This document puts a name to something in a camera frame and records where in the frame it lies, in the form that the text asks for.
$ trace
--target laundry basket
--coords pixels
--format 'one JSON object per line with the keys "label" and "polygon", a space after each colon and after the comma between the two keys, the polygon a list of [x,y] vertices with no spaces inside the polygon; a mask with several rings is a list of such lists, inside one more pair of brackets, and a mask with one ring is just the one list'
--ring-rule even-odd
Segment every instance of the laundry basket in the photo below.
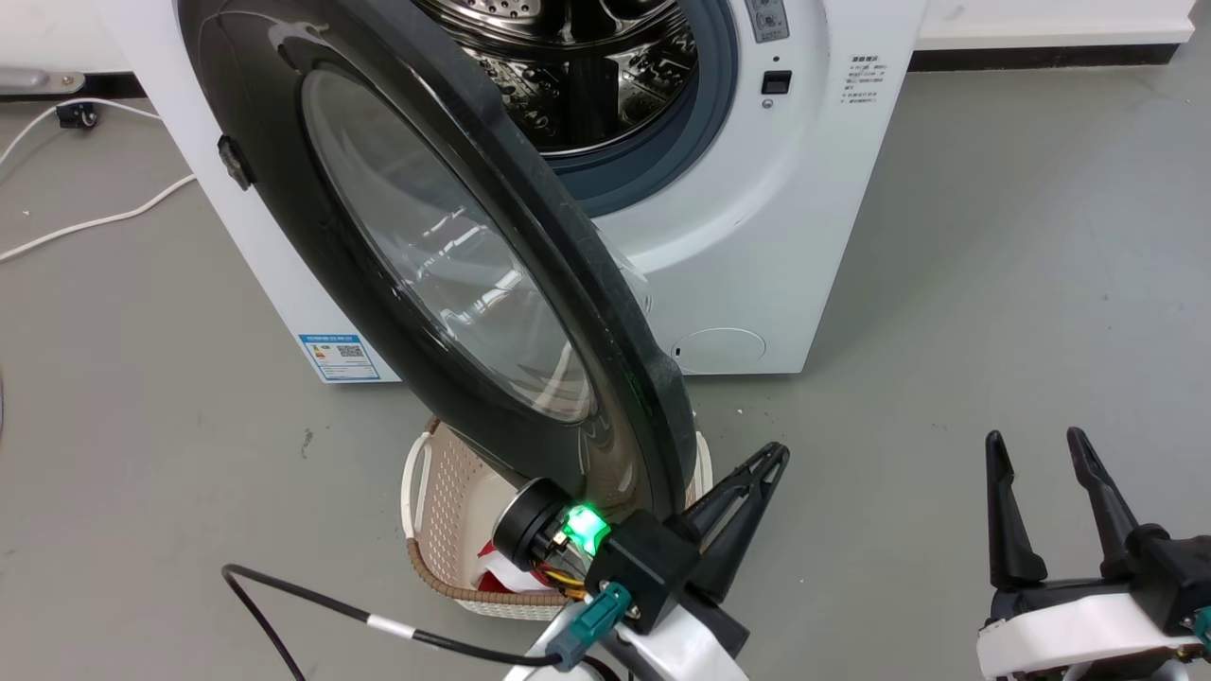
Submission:
{"label": "laundry basket", "polygon": [[[698,434],[698,462],[685,490],[689,504],[711,488],[711,453]],[[567,599],[558,594],[478,591],[476,557],[492,538],[497,516],[516,490],[488,468],[436,418],[413,442],[400,485],[400,517],[408,557],[420,579],[471,612],[509,619],[552,619]]]}

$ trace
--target door glass window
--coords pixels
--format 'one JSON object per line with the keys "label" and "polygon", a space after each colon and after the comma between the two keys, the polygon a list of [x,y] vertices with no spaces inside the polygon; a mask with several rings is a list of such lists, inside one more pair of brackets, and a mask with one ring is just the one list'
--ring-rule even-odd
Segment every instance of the door glass window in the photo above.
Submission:
{"label": "door glass window", "polygon": [[397,296],[535,411],[574,422],[592,390],[553,310],[492,218],[403,118],[343,75],[303,81],[303,119],[333,188]]}

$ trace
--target gray floor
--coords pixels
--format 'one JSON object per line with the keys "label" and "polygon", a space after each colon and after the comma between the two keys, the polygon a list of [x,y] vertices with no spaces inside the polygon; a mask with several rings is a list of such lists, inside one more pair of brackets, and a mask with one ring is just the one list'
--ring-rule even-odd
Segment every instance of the gray floor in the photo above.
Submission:
{"label": "gray floor", "polygon": [[[38,110],[0,108],[0,144]],[[807,371],[690,383],[717,469],[794,456],[728,601],[753,679],[978,676],[992,428],[1052,576],[1098,561],[1069,424],[1141,519],[1211,531],[1209,120],[1211,34],[1167,68],[908,79]],[[0,251],[186,172],[154,121],[47,125],[0,173]],[[0,265],[0,677],[286,679],[226,561],[484,645],[536,631],[411,573],[424,407],[321,385],[196,187]],[[257,597],[309,679],[500,674]]]}

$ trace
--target basket handle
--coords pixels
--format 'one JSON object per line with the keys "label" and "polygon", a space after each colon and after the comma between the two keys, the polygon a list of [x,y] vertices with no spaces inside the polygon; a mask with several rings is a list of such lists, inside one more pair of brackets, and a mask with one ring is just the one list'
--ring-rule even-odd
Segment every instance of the basket handle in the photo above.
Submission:
{"label": "basket handle", "polygon": [[[412,450],[408,451],[408,459],[403,464],[403,479],[400,481],[400,527],[403,528],[403,534],[408,539],[417,538],[417,527],[413,522],[413,503],[412,503],[412,488],[417,481],[418,469],[420,473],[426,473],[429,469],[429,439],[434,436],[432,429],[425,429],[417,437],[417,441],[412,443]],[[418,467],[417,462],[420,459],[421,465]],[[420,491],[420,499],[418,503],[424,502],[425,491],[424,487],[418,487]],[[420,509],[417,510],[415,516],[420,517]]]}

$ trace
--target power cord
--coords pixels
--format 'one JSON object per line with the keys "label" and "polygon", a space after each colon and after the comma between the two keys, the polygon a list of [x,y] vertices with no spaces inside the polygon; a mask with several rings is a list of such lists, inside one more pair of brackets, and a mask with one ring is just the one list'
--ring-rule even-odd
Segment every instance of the power cord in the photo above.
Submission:
{"label": "power cord", "polygon": [[[279,579],[276,577],[270,577],[269,574],[257,572],[256,570],[249,570],[241,565],[223,566],[223,579],[226,580],[228,586],[231,586],[231,590],[235,591],[236,597],[240,599],[240,601],[243,603],[243,607],[248,608],[248,612],[252,613],[253,619],[256,619],[257,624],[260,625],[260,629],[265,633],[265,636],[268,636],[269,641],[274,643],[275,648],[277,648],[277,654],[282,657],[282,662],[286,663],[286,666],[291,670],[291,674],[294,675],[294,681],[306,681],[306,680],[304,679],[303,671],[299,670],[299,666],[298,664],[295,664],[294,658],[291,656],[289,651],[286,649],[286,643],[282,642],[282,639],[277,635],[277,631],[274,631],[274,626],[269,624],[268,619],[265,619],[265,616],[260,612],[260,608],[257,607],[257,603],[252,602],[252,599],[248,596],[247,591],[243,590],[243,586],[240,586],[240,584],[235,580],[236,576],[243,577],[245,579],[256,582],[258,584],[264,584],[265,586],[270,586],[272,589],[277,589],[279,591],[285,591],[292,596],[297,596],[305,601],[310,601],[317,606],[323,606],[350,619],[356,619],[362,624],[366,624],[367,626],[378,629],[379,631],[386,631],[388,634],[398,636],[401,639],[406,639],[409,641],[418,641],[421,643],[429,643],[430,646],[444,648],[447,651],[452,651],[464,656],[488,662],[499,662],[501,664],[512,664],[517,666],[551,666],[562,659],[557,654],[532,657],[532,656],[518,656],[513,653],[505,653],[500,651],[493,651],[489,648],[481,648],[480,646],[472,646],[471,643],[464,643],[463,641],[447,639],[446,636],[441,636],[438,634],[431,634],[429,631],[417,629],[408,624],[403,624],[394,619],[388,619],[385,617],[366,612],[349,603],[338,601],[337,599],[325,596],[323,594],[317,594],[310,589],[299,586],[298,584],[292,584],[289,582],[286,582],[285,579]],[[601,660],[586,657],[585,662],[591,668],[593,668],[599,675],[602,675],[602,679],[604,681],[619,681],[618,675],[614,674],[614,671],[610,670],[608,666],[606,666],[606,664],[602,663]]]}
{"label": "power cord", "polygon": [[[27,135],[29,135],[29,131],[34,130],[34,127],[39,122],[41,122],[41,121],[44,121],[44,120],[53,116],[54,111],[59,107],[67,107],[67,105],[70,105],[70,104],[84,104],[84,103],[104,104],[107,107],[113,107],[115,109],[122,109],[124,111],[130,111],[132,114],[138,114],[140,116],[145,116],[145,118],[149,118],[149,119],[161,120],[160,116],[157,116],[156,114],[153,114],[150,111],[144,111],[143,109],[136,109],[134,107],[128,107],[126,104],[119,104],[117,102],[110,102],[109,99],[97,99],[94,97],[80,97],[80,98],[76,98],[76,99],[68,99],[67,102],[61,102],[59,104],[57,104],[57,105],[54,105],[54,107],[52,107],[52,108],[42,111],[38,116],[35,116],[34,120],[29,121],[29,124],[27,124],[25,127],[22,128],[22,131],[17,133],[17,137],[15,137],[13,141],[8,143],[8,147],[4,150],[4,154],[0,154],[0,167],[4,166],[4,162],[12,154],[12,150],[17,148],[17,144],[21,143],[21,141]],[[46,236],[42,236],[40,239],[35,239],[34,241],[30,241],[29,244],[25,244],[24,246],[18,246],[18,247],[16,247],[16,248],[13,248],[11,251],[5,251],[4,253],[0,253],[0,263],[2,263],[5,261],[10,261],[12,258],[16,258],[17,256],[21,256],[22,253],[31,251],[31,250],[34,250],[34,248],[36,248],[36,247],[39,247],[42,244],[46,244],[48,241],[53,241],[56,239],[59,239],[61,236],[67,236],[68,234],[75,234],[76,231],[80,231],[82,229],[88,229],[90,227],[99,227],[102,224],[109,224],[111,222],[119,222],[119,221],[124,221],[124,219],[132,218],[132,217],[136,217],[136,216],[140,216],[140,214],[145,213],[147,211],[149,211],[151,207],[154,207],[160,201],[163,201],[170,194],[172,194],[173,191],[180,189],[185,184],[189,184],[194,179],[196,179],[196,178],[193,174],[178,179],[177,182],[172,183],[167,189],[165,189],[163,191],[161,191],[160,194],[157,194],[155,198],[153,198],[150,201],[148,201],[147,204],[143,204],[142,206],[139,206],[138,208],[134,208],[133,211],[127,211],[125,213],[119,213],[116,216],[109,216],[109,217],[104,217],[104,218],[92,219],[92,221],[88,221],[88,222],[82,222],[80,224],[74,224],[71,227],[65,227],[63,229],[52,231],[51,234],[47,234]]]}

